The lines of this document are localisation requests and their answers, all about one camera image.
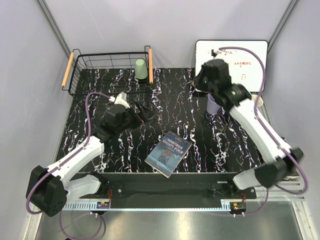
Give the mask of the green plastic cup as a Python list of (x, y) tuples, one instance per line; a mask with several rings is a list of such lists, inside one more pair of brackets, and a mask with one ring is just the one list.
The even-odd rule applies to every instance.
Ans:
[(135, 62), (135, 77), (139, 80), (146, 79), (148, 76), (148, 70), (146, 61), (144, 59), (137, 59)]

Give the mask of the purple plastic cup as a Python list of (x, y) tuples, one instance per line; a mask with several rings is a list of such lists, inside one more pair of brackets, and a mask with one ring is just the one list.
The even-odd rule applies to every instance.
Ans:
[(206, 106), (207, 113), (210, 115), (214, 115), (219, 111), (220, 108), (221, 106), (216, 103), (213, 96), (209, 93), (207, 95), (207, 106)]

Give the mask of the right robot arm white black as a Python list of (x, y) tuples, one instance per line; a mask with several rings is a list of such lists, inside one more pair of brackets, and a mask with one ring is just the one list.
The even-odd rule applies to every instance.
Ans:
[(241, 171), (227, 185), (228, 195), (239, 198), (245, 189), (263, 186), (270, 188), (291, 175), (293, 161), (299, 162), (303, 151), (287, 144), (266, 122), (258, 110), (254, 110), (252, 95), (241, 84), (232, 83), (229, 66), (222, 59), (212, 59), (201, 65), (194, 78), (196, 90), (212, 95), (214, 101), (235, 119), (252, 139), (264, 163)]

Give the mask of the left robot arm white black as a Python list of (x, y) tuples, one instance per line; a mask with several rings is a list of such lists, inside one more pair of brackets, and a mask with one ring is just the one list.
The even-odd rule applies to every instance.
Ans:
[(73, 177), (91, 160), (100, 156), (112, 139), (126, 130), (134, 130), (151, 121), (155, 111), (135, 101), (135, 107), (113, 104), (80, 146), (48, 167), (36, 166), (30, 174), (26, 192), (28, 203), (48, 217), (57, 215), (68, 202), (83, 196), (103, 198), (109, 180), (98, 172)]

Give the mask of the light blue mug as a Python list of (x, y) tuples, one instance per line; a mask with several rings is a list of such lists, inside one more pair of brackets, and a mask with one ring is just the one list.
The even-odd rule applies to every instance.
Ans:
[(253, 100), (254, 102), (256, 102), (256, 107), (257, 107), (257, 108), (260, 108), (260, 107), (263, 106), (264, 100), (262, 99), (261, 96), (258, 96), (258, 95), (256, 95), (256, 94), (252, 94), (252, 95), (251, 95), (251, 98), (252, 98), (252, 100)]

